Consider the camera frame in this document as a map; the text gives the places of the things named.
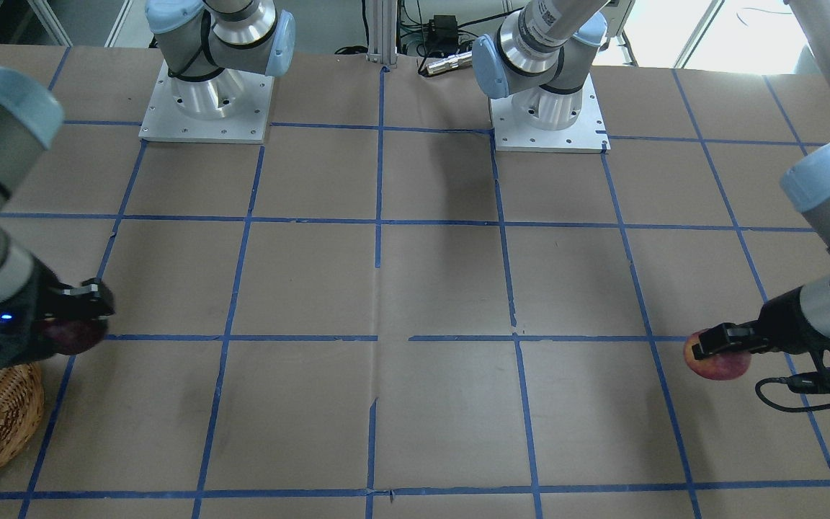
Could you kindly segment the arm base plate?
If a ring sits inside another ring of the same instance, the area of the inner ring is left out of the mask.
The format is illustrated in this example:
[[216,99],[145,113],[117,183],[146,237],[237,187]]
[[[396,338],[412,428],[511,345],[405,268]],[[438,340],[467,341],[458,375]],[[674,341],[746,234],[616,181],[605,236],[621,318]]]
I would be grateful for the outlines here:
[[275,79],[225,69],[204,82],[173,79],[162,63],[138,137],[164,143],[262,145]]
[[530,89],[491,99],[488,108],[499,151],[601,154],[612,148],[591,75],[574,93]]

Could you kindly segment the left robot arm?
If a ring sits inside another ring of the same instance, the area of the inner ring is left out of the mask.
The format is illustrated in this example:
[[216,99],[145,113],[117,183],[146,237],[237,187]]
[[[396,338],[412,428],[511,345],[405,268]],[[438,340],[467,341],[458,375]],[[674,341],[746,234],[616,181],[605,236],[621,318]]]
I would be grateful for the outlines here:
[[[602,1],[531,1],[508,14],[494,35],[472,46],[472,65],[490,99],[513,98],[531,125],[563,130],[576,120],[564,99],[581,96],[608,23]],[[818,68],[830,88],[830,1],[790,1]],[[830,255],[830,144],[797,162],[780,180],[794,209]],[[830,394],[830,275],[768,300],[754,321],[692,333],[683,358],[696,374],[727,381],[747,371],[763,352],[810,355],[810,373],[779,377],[795,394]]]

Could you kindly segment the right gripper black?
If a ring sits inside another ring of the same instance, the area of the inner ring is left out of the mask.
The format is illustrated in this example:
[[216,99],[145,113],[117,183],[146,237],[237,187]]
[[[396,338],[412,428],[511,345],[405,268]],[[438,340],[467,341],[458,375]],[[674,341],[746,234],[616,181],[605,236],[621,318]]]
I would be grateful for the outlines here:
[[108,321],[112,315],[115,296],[101,278],[90,278],[79,286],[66,285],[52,270],[34,260],[26,285],[0,302],[0,369],[57,355],[37,332],[43,321]]

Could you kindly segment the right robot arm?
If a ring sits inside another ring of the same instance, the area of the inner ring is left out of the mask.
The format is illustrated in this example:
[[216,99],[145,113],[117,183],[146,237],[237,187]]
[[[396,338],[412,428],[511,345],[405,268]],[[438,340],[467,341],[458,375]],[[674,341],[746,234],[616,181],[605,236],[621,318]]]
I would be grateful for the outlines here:
[[[145,13],[168,85],[189,116],[233,114],[245,92],[235,73],[279,78],[293,59],[295,20],[271,1],[148,1]],[[63,121],[49,89],[0,66],[0,211]],[[62,283],[0,227],[0,369],[88,351],[113,314],[101,279]]]

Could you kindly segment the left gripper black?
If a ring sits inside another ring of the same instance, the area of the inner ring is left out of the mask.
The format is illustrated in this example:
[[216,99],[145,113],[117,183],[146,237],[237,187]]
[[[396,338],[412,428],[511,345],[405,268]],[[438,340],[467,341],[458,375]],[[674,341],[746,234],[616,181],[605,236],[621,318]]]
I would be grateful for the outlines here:
[[755,392],[763,399],[765,384],[781,383],[794,394],[830,395],[830,337],[817,331],[803,311],[801,289],[797,287],[765,302],[756,322],[724,322],[696,333],[690,347],[696,360],[730,352],[786,352],[808,354],[814,371],[757,382]]

